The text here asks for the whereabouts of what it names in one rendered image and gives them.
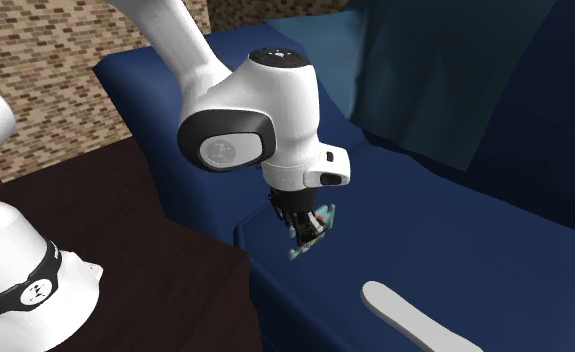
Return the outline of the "white flat oblong object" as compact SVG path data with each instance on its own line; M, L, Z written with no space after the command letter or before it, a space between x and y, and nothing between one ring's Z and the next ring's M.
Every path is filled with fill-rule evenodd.
M372 313L410 339L423 352L484 352L380 282L364 283L360 296Z

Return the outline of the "light teal cushion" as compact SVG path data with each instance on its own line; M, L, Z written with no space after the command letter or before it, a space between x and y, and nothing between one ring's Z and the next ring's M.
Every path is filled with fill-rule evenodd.
M331 100L349 119L357 95L363 13L347 10L327 15L266 19L265 23L305 49Z

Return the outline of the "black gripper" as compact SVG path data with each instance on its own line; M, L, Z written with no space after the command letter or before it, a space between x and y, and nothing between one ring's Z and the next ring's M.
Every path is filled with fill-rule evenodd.
M304 239L316 239L326 230L324 216L314 213L316 196L315 188L299 191L270 189L269 200L280 220L289 227L290 238L295 239L297 244L303 244Z

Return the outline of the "dark teal cushion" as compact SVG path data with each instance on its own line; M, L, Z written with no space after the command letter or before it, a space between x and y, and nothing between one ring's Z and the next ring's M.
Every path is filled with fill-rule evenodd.
M557 0L349 0L361 17L350 120L466 170Z

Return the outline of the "dark blue sofa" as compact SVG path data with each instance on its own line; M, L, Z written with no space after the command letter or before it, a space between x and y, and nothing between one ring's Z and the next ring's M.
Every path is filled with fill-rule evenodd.
M203 36L230 69L269 47L313 65L266 23ZM209 235L249 256L267 352L423 352L364 305L367 281L484 352L575 352L575 0L557 0L523 52L466 170L362 130L316 77L319 140L351 167L317 191L332 229L282 263L293 241L256 175L233 240Z

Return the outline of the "teal flat patterned object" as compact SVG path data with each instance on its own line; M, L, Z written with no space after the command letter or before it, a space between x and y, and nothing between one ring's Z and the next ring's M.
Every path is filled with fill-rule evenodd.
M311 247L317 244L320 240L322 240L326 233L332 229L334 224L334 216L335 216L336 207L334 204L329 205L322 205L318 209L314 210L313 212L317 215L323 215L325 222L326 222L326 230L325 232L316 239L306 241L302 245L298 245L295 249L290 248L288 251L288 258L290 260L294 260L300 254L303 254L311 249Z

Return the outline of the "dark brown robot stand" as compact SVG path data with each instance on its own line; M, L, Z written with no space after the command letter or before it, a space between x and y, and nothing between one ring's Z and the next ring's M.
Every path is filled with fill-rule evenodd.
M93 314L52 352L262 352L247 254L165 217L135 140L8 181L0 201L103 267Z

